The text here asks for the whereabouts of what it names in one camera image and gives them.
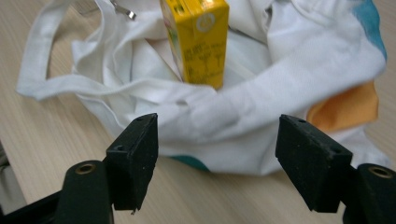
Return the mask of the yellow drink carton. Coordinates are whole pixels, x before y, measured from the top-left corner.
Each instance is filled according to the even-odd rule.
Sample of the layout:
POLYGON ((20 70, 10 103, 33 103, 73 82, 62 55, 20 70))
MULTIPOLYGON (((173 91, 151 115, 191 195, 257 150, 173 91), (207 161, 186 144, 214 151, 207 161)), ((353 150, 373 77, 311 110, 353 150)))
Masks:
POLYGON ((184 82, 223 85, 229 5, 225 0, 160 0, 174 62, 184 82))

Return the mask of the silver metal zipper pull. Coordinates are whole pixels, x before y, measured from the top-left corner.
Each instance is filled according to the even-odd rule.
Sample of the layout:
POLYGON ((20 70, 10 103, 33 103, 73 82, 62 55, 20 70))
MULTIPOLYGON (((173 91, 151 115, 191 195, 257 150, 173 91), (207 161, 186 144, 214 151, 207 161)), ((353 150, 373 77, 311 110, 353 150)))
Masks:
POLYGON ((113 5, 113 7, 115 8, 115 11, 125 15, 127 18, 129 18, 130 20, 134 20, 136 17, 136 14, 134 12, 132 12, 132 10, 122 7, 120 6, 116 0, 110 0, 110 3, 113 5))

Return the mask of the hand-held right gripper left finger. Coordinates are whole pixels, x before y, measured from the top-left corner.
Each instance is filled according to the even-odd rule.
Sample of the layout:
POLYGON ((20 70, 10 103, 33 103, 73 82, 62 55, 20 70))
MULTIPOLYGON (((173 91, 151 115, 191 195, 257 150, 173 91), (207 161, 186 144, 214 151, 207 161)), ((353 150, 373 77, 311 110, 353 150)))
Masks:
POLYGON ((159 155, 158 115, 134 119, 106 150, 111 202, 116 210, 140 210, 159 155))

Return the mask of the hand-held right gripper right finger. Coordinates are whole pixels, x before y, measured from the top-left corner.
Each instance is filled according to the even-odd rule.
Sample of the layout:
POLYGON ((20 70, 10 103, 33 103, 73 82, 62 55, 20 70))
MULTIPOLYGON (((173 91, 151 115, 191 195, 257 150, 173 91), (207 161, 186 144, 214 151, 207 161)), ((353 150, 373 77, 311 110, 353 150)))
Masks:
POLYGON ((310 210, 335 213, 353 154, 308 121, 281 115, 276 157, 310 210))

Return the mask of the white cloth tote bag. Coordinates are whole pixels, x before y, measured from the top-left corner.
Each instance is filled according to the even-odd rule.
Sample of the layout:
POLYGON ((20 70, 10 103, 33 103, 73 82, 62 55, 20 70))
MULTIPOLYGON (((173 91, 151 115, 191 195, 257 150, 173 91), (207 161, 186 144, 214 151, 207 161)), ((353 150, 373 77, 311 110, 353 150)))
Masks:
POLYGON ((373 0, 227 0, 224 84, 180 81, 159 0, 95 0, 99 28, 72 45, 68 75, 48 77, 55 33, 75 0, 51 0, 31 28, 17 84, 43 100, 74 93, 112 134, 159 117, 162 155, 214 173, 267 175, 279 117, 306 119, 348 148, 354 165, 388 165, 366 137, 377 116, 374 81, 387 54, 373 0))

